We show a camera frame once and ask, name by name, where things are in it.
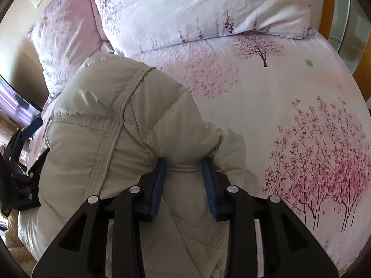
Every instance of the wooden headboard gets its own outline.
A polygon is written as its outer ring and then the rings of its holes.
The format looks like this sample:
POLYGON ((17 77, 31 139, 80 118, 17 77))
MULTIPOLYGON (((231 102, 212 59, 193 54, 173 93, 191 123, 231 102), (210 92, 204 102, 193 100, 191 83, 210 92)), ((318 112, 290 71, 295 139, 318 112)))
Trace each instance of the wooden headboard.
POLYGON ((328 39, 331 25, 333 23, 333 11, 335 9, 335 0, 323 0, 323 11, 320 29, 318 30, 324 38, 328 39))

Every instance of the pink bedding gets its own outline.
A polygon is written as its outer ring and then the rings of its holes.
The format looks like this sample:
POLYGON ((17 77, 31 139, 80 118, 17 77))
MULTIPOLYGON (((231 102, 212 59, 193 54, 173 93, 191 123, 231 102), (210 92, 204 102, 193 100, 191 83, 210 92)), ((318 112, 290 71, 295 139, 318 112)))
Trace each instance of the pink bedding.
POLYGON ((322 36, 248 32, 133 58, 184 84, 206 121, 243 135, 250 194, 279 195, 339 269, 358 255, 371 231, 371 118, 322 36))
POLYGON ((100 16, 92 0, 53 0, 30 30, 51 97, 56 97, 81 64, 105 48, 100 16))
POLYGON ((50 102, 50 99, 45 103, 41 118, 44 121, 41 128, 37 130, 33 139, 33 146, 30 152, 30 158, 28 161, 27 171, 36 162, 37 158, 42 154, 42 152, 48 148, 48 142, 46 139, 46 130, 51 123, 51 113, 57 99, 50 102))

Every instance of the bed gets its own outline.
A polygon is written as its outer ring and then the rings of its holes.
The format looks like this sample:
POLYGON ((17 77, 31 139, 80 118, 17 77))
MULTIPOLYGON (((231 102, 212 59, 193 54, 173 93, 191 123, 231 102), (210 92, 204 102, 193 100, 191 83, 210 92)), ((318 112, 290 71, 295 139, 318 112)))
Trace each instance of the bed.
MULTIPOLYGON (((282 197, 339 271, 352 263, 371 231, 371 121, 359 87, 326 41, 335 0, 313 0, 311 25, 319 32, 310 28, 301 40, 257 27, 199 41, 181 33, 181 43, 144 52, 119 51, 110 36, 117 21, 105 17, 106 1, 96 4, 116 53, 161 69, 191 91, 206 121, 242 134, 246 165, 254 176, 250 194, 282 197)), ((29 166, 48 146, 57 100, 56 94, 44 105, 44 125, 35 136, 29 166)), ((26 246, 40 257, 32 243, 26 246)))

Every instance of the tree print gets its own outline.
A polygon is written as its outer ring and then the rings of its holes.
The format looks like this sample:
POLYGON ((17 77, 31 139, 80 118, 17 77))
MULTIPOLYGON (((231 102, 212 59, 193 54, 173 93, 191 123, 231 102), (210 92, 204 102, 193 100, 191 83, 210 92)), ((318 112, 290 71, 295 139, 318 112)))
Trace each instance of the tree print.
POLYGON ((64 88, 72 77, 72 75, 65 70, 49 71, 47 68, 44 69, 44 75, 46 77, 47 85, 50 85, 51 88, 53 88, 55 85, 59 85, 64 88))
POLYGON ((281 197, 293 210, 313 219, 318 228, 326 210, 344 214, 341 230, 351 219, 370 183, 370 146, 358 124, 347 113, 346 103, 327 105, 317 96, 317 108, 300 108, 292 102, 296 114, 269 153, 273 166, 265 171, 264 194, 281 197))
POLYGON ((234 41, 239 56, 246 59, 253 55, 261 57, 264 67, 267 65, 267 57, 270 55, 283 55, 283 46, 279 46, 274 38, 268 34, 248 31, 238 35, 234 41))
POLYGON ((105 31, 120 34, 122 2, 120 0, 96 0, 96 2, 105 31))
POLYGON ((234 19, 229 15, 229 11, 226 11, 226 19, 223 22, 223 35, 231 35, 234 30, 234 19))
POLYGON ((198 17, 196 17, 196 22, 197 22, 197 35, 198 35, 198 38, 201 40, 204 38, 204 35, 202 34, 201 28, 198 24, 198 17))
POLYGON ((256 13, 256 19, 254 22, 254 28, 253 31, 261 32, 261 33, 269 33, 270 32, 271 25, 264 26, 263 28, 257 28, 257 13, 256 13))
POLYGON ((182 43, 188 42, 188 39, 183 36, 183 34, 179 31, 179 37, 182 40, 182 43))
POLYGON ((216 29, 215 35, 218 38, 220 36, 218 19, 216 19, 215 21, 215 29, 216 29))

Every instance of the television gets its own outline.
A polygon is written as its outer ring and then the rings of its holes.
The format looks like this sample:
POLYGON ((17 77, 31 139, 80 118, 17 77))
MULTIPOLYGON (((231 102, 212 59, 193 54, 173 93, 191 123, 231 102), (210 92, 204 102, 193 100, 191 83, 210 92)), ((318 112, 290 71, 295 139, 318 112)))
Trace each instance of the television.
POLYGON ((27 128, 41 112, 23 99, 0 75, 0 111, 19 127, 27 128))

